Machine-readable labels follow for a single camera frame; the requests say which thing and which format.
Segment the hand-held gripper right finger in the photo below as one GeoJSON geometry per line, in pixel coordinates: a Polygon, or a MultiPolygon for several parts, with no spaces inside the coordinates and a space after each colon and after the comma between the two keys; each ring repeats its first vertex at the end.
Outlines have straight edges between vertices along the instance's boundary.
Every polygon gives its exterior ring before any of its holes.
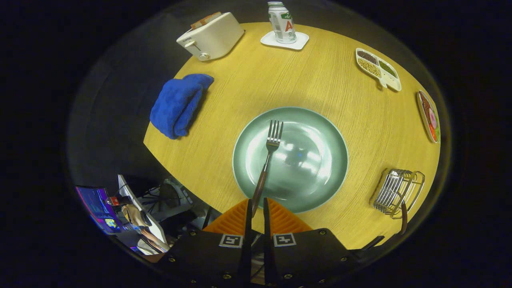
{"type": "Polygon", "coordinates": [[[264,199],[265,282],[276,288],[328,288],[355,272],[360,258],[328,228],[311,228],[271,198],[264,199]]]}

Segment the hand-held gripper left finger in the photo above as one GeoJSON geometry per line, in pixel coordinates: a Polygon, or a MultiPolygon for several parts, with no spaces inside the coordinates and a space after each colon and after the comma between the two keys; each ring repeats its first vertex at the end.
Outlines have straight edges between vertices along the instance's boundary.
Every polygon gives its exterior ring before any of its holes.
{"type": "Polygon", "coordinates": [[[252,201],[245,199],[203,230],[185,233],[156,269],[188,288],[246,288],[251,272],[252,201]]]}

